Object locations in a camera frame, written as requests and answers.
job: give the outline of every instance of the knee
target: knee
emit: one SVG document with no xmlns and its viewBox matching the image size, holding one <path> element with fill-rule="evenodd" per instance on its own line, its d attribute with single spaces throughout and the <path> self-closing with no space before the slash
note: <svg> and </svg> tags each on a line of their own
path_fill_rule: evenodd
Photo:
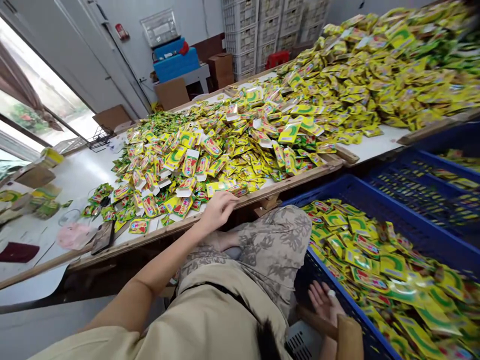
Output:
<svg viewBox="0 0 480 360">
<path fill-rule="evenodd" d="M 289 222 L 298 226 L 312 227 L 312 220 L 301 208 L 295 205 L 287 205 L 282 207 L 282 215 L 288 218 Z"/>
</svg>

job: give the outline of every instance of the camouflage fabric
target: camouflage fabric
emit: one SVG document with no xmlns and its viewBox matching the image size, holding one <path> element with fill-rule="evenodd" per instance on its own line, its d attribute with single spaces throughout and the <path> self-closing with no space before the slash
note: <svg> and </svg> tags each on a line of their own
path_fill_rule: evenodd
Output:
<svg viewBox="0 0 480 360">
<path fill-rule="evenodd" d="M 200 245 L 180 269 L 179 282 L 199 267 L 208 264 L 231 264 L 257 283 L 287 318 L 290 295 L 298 269 L 304 264 L 312 221 L 304 211 L 289 205 L 273 209 L 254 222 L 243 223 L 229 231 L 237 232 L 241 255 L 238 261 L 211 245 Z M 220 237 L 221 232 L 209 236 Z"/>
</svg>

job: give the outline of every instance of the stacked crate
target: stacked crate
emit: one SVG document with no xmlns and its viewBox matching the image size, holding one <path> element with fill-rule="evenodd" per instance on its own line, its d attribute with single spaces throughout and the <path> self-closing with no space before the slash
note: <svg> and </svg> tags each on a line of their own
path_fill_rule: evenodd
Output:
<svg viewBox="0 0 480 360">
<path fill-rule="evenodd" d="M 281 13 L 284 0 L 260 0 L 258 13 L 258 47 L 256 50 L 256 73 L 265 70 L 270 54 L 277 50 Z"/>
<path fill-rule="evenodd" d="M 310 0 L 305 4 L 300 42 L 314 43 L 322 33 L 330 0 Z"/>
<path fill-rule="evenodd" d="M 276 51 L 290 50 L 297 43 L 303 15 L 303 0 L 283 0 Z"/>
<path fill-rule="evenodd" d="M 235 81 L 255 74 L 260 0 L 222 0 L 225 48 L 233 55 Z"/>
</svg>

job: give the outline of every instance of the person's arm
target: person's arm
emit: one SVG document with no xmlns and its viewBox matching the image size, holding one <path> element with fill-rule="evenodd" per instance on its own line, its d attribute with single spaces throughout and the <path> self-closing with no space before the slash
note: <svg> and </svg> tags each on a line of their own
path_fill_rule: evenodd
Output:
<svg viewBox="0 0 480 360">
<path fill-rule="evenodd" d="M 329 286 L 322 282 L 320 284 L 315 280 L 310 285 L 308 296 L 315 309 L 316 314 L 329 321 L 336 328 L 338 327 L 338 314 L 345 315 L 345 311 L 335 296 L 335 292 L 330 290 Z M 320 351 L 319 360 L 335 360 L 337 357 L 337 342 L 332 338 L 325 336 Z"/>
<path fill-rule="evenodd" d="M 79 332 L 105 326 L 119 326 L 130 332 L 142 332 L 154 298 L 167 286 L 187 255 L 202 239 L 227 222 L 238 201 L 230 192 L 216 192 L 201 219 L 145 265 Z"/>
</svg>

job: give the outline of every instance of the smartphone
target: smartphone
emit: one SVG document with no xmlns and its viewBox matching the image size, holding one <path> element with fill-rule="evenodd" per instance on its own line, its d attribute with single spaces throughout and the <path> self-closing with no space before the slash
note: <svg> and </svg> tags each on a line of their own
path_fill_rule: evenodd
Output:
<svg viewBox="0 0 480 360">
<path fill-rule="evenodd" d="M 114 242 L 115 220 L 104 222 L 98 227 L 98 231 L 93 237 L 93 246 L 91 254 L 96 255 L 102 250 L 107 249 Z"/>
</svg>

